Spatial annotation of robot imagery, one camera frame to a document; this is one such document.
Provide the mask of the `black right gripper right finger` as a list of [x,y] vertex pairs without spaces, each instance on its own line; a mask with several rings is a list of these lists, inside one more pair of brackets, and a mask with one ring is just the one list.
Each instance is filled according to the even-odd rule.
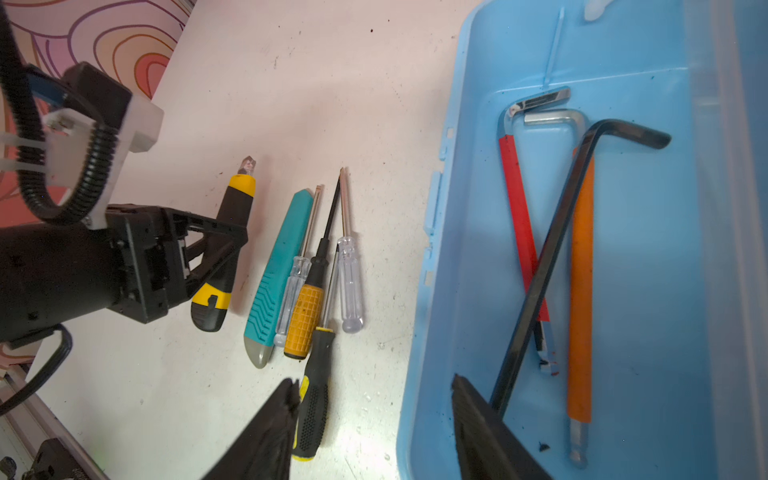
[[462,479],[551,479],[467,378],[451,388]]

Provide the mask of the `red hex key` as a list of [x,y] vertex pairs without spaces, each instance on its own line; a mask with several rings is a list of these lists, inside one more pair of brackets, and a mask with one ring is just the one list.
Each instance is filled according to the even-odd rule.
[[[538,256],[513,134],[513,123],[516,118],[522,117],[524,113],[530,110],[567,101],[570,96],[570,88],[563,87],[518,100],[500,115],[498,123],[498,145],[513,221],[521,277],[526,290],[530,288],[533,275],[538,267]],[[546,301],[543,301],[540,308],[533,334],[539,356],[540,371],[545,375],[557,376],[560,369],[556,360],[554,333]]]

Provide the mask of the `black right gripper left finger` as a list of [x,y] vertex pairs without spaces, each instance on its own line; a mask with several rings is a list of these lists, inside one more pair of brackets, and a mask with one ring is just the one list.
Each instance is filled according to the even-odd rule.
[[299,405],[298,382],[284,379],[203,479],[288,479]]

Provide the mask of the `teal utility knife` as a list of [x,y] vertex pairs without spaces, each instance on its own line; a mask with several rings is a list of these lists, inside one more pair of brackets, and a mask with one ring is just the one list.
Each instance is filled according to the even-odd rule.
[[313,203],[309,190],[293,195],[251,304],[244,346],[257,369],[263,369],[271,358],[286,284],[302,247]]

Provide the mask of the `blue plastic tool box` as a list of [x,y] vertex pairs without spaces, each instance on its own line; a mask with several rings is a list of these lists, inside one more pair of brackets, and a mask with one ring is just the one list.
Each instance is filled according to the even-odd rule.
[[486,1],[459,34],[397,460],[488,478],[767,475],[767,5]]

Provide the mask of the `black hex key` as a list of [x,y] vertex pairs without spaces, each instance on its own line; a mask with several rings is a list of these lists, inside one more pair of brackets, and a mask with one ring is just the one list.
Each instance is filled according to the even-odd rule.
[[490,406],[499,416],[506,413],[534,322],[540,313],[588,167],[599,139],[604,135],[615,136],[656,150],[667,147],[672,140],[672,136],[666,132],[618,119],[600,120],[587,129],[573,155],[571,170],[543,244],[538,267],[526,292],[517,325],[490,398]]

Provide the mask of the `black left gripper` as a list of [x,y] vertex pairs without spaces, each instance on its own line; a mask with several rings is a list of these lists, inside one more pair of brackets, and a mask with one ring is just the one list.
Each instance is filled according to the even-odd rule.
[[[206,285],[231,294],[248,241],[248,207],[216,219],[180,210],[113,206],[108,226],[45,223],[1,231],[1,339],[39,338],[54,326],[102,309],[150,323]],[[185,235],[203,238],[189,247]],[[202,256],[186,277],[188,261]]]

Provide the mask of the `orange hex key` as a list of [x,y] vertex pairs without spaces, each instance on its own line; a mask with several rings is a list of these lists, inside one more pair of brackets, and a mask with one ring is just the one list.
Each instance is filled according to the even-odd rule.
[[592,420],[594,166],[585,175],[576,203],[571,239],[571,291],[567,377],[569,459],[587,466]]

